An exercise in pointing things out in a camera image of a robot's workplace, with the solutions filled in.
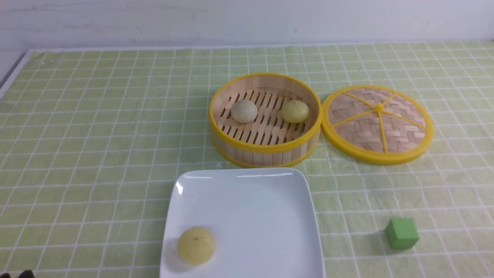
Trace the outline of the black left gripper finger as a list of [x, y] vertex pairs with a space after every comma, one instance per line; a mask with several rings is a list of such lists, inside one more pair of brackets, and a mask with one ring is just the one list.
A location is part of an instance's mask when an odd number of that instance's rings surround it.
[[35, 275], [32, 272], [32, 270], [25, 270], [22, 273], [20, 273], [18, 278], [35, 278]]

